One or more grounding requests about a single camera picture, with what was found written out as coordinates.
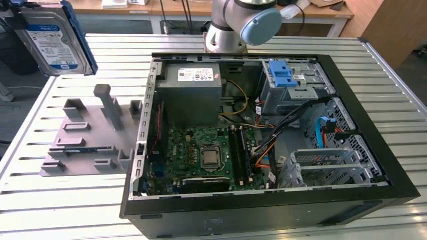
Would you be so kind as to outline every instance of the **hard drive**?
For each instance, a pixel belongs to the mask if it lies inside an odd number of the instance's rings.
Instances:
[[[15,0],[8,6],[13,15],[5,22],[43,73],[48,76],[95,75],[99,67],[71,3],[65,0],[60,3]]]

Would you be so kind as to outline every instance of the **motherboard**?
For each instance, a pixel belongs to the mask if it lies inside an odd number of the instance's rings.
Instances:
[[[250,155],[255,146],[252,128],[170,129],[166,162],[152,166],[154,194],[264,189],[263,171]]]

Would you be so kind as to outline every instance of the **white box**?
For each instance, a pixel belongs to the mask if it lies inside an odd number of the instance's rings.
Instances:
[[[125,9],[128,0],[101,0],[101,9]]]
[[[127,0],[127,2],[134,5],[147,5],[150,0]]]

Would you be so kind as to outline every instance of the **blue drive bay latch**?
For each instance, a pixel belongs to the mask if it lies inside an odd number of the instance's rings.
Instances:
[[[270,71],[276,88],[296,87],[299,83],[294,80],[292,69],[284,61],[271,61]]]

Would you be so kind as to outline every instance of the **desk leg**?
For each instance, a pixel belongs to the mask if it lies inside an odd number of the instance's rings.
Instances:
[[[347,18],[339,18],[335,20],[336,20],[336,22],[332,25],[331,30],[328,31],[328,34],[327,34],[328,38],[339,38],[340,37],[343,29],[346,27],[346,23],[348,21]]]
[[[162,16],[151,15],[150,16],[151,27],[152,27],[152,34],[162,35]]]

